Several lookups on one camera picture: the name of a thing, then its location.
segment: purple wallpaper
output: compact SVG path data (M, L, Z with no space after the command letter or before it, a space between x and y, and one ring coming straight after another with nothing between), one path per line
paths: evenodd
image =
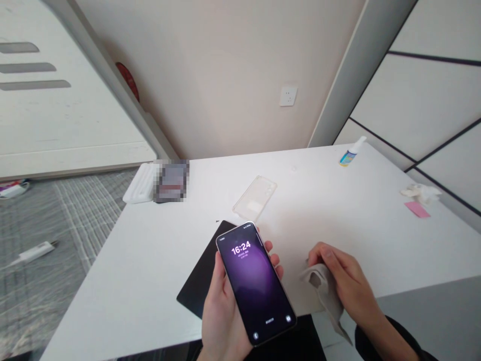
M255 225L246 223L220 236L217 246L251 343L264 342L293 326L294 311Z

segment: smartphone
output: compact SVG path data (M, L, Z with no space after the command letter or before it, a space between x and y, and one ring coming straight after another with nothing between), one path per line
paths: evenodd
M155 181L154 202L181 202L187 193L188 177L188 160L169 161Z
M291 303L253 222L216 239L251 344L260 344L297 323Z

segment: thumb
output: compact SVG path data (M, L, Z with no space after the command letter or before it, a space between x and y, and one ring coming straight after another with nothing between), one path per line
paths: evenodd
M209 295L216 295L222 292L224 287L225 269L222 257L219 252L215 253L215 266L210 281Z
M321 247L321 256L327 268L329 268L332 275L336 279L337 284L340 286L343 284L347 285L347 283L350 281L350 277L344 268L342 268L339 260L329 246L324 245Z

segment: white cap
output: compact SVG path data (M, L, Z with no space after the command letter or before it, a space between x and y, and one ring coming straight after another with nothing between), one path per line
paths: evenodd
M359 149L361 148L362 143L364 143L364 141L365 141L366 139L367 139L367 138L366 138L365 136L360 137L360 138L357 140L357 142L355 142L354 145L349 148L349 153L353 153L353 154L359 153Z

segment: cleaning cloth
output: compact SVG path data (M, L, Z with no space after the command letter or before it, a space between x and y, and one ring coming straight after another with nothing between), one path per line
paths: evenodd
M309 267L301 273L300 277L302 281L308 282L316 288L319 302L329 316L334 330L343 336L352 346L351 338L342 328L341 322L339 321L344 311L344 306L337 295L336 280L331 271L329 271L326 265L320 263Z

